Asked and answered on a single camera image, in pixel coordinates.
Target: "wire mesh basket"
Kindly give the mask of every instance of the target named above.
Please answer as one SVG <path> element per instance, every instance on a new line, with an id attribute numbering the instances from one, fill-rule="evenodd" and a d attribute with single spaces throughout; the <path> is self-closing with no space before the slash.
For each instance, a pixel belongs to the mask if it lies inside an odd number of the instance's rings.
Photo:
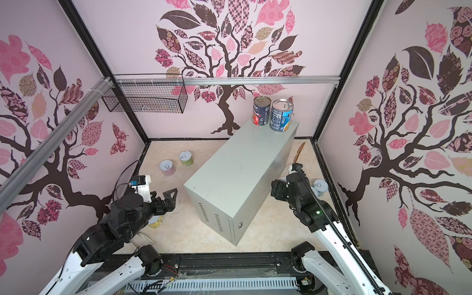
<path id="1" fill-rule="evenodd" d="M 183 82 L 133 81 L 120 82 L 117 86 L 124 97 L 117 95 L 118 91 L 115 88 L 110 88 L 101 97 L 110 112 L 183 113 L 188 99 Z M 123 106 L 119 98 L 126 100 L 127 104 L 124 103 Z"/>

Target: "tin can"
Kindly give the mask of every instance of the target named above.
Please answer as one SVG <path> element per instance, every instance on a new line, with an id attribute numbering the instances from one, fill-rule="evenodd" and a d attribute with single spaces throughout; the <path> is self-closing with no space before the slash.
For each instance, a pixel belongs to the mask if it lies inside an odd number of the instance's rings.
<path id="1" fill-rule="evenodd" d="M 253 122 L 256 125 L 265 125 L 269 121 L 270 103 L 272 101 L 267 96 L 254 98 Z"/>
<path id="2" fill-rule="evenodd" d="M 277 131 L 283 132 L 288 129 L 290 117 L 294 109 L 293 103 L 286 99 L 278 99 L 272 104 L 272 117 L 270 119 L 270 127 Z"/>

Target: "cable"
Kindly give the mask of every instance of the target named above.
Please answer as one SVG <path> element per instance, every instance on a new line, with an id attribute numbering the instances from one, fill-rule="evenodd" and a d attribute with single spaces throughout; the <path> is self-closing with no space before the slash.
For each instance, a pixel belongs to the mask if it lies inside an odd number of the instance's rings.
<path id="1" fill-rule="evenodd" d="M 129 166 L 126 167 L 125 170 L 123 170 L 123 172 L 121 172 L 121 174 L 119 175 L 117 181 L 115 182 L 115 188 L 113 189 L 113 192 L 111 193 L 111 194 L 112 194 L 112 197 L 114 197 L 114 193 L 115 193 L 116 190 L 117 190 L 117 185 L 118 185 L 119 179 L 123 176 L 124 172 L 125 172 L 126 170 L 128 170 L 128 168 L 130 168 L 131 165 L 133 165 L 133 164 L 136 163 L 136 162 L 139 162 L 139 160 L 136 160 L 136 161 L 134 161 L 133 163 L 129 164 Z"/>
<path id="2" fill-rule="evenodd" d="M 331 221 L 331 219 L 329 218 L 329 216 L 326 214 L 326 211 L 324 210 L 323 206 L 320 204 L 320 202 L 318 201 L 318 198 L 316 197 L 315 193 L 312 191 L 311 189 L 311 186 L 310 184 L 307 182 L 307 178 L 305 177 L 305 174 L 303 173 L 303 170 L 300 166 L 297 166 L 296 167 L 296 171 L 298 172 L 298 174 L 300 175 L 300 178 L 302 179 L 303 181 L 303 184 L 305 185 L 306 189 L 308 190 L 308 192 L 312 195 L 313 199 L 315 199 L 315 202 L 316 204 L 318 205 L 320 211 L 323 213 L 323 215 L 326 217 L 326 219 L 328 220 L 329 222 L 329 225 L 331 225 L 331 228 L 334 230 L 334 232 L 336 233 L 337 237 L 341 240 L 341 242 L 343 243 L 343 245 L 345 246 L 345 248 L 349 251 L 349 253 L 352 255 L 352 257 L 354 258 L 354 260 L 357 262 L 357 264 L 359 265 L 359 267 L 362 269 L 362 271 L 364 272 L 365 276 L 367 277 L 367 279 L 369 280 L 369 282 L 372 284 L 372 286 L 374 287 L 374 290 L 377 294 L 379 295 L 384 295 L 383 291 L 380 289 L 379 285 L 377 285 L 377 282 L 374 280 L 374 278 L 372 277 L 372 275 L 369 273 L 369 271 L 367 270 L 367 268 L 365 267 L 365 265 L 362 263 L 361 259 L 357 256 L 357 254 L 354 252 L 354 250 L 351 248 L 350 245 L 347 244 L 347 241 L 344 239 L 343 235 L 339 232 L 338 228 L 334 225 L 334 223 Z"/>

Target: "beige floor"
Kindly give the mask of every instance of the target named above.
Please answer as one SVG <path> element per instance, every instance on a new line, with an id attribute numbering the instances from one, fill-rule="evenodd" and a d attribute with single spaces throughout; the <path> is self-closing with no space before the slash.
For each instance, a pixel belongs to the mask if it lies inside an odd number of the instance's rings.
<path id="1" fill-rule="evenodd" d="M 290 151 L 288 165 L 293 162 L 296 151 L 302 142 L 306 142 L 298 162 L 303 164 L 310 183 L 323 178 L 312 145 L 309 140 L 295 140 Z M 303 241 L 308 241 L 317 250 L 325 250 L 323 245 L 302 225 L 288 208 L 288 203 L 277 201 L 270 195 L 264 201 L 254 217 L 250 227 L 241 238 L 238 246 L 222 238 L 215 231 L 203 224 L 190 201 L 183 184 L 198 170 L 226 141 L 154 141 L 152 142 L 139 173 L 151 176 L 151 191 L 158 196 L 172 188 L 178 189 L 177 204 L 173 212 L 164 216 L 159 228 L 145 227 L 141 230 L 153 242 L 160 253 L 218 253 L 218 252 L 272 252 L 290 251 Z M 178 155 L 182 151 L 191 151 L 194 164 L 184 167 Z M 172 160 L 177 170 L 174 175 L 165 177 L 159 170 L 163 160 Z M 321 199 L 331 204 L 326 192 Z M 148 244 L 141 237 L 135 237 L 134 243 Z"/>

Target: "pink wallpaper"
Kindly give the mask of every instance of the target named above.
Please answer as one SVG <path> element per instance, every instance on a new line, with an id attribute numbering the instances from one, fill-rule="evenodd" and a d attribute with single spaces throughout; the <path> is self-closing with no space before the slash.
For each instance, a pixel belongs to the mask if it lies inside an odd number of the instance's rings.
<path id="1" fill-rule="evenodd" d="M 389 1 L 320 139 L 362 246 L 402 294 L 470 292 L 471 36 L 470 2 Z"/>
<path id="2" fill-rule="evenodd" d="M 0 24 L 2 183 L 101 74 L 54 0 L 4 3 Z M 0 216 L 3 292 L 40 292 L 83 231 L 110 211 L 117 177 L 142 149 L 124 113 L 109 113 L 101 100 L 86 113 Z"/>

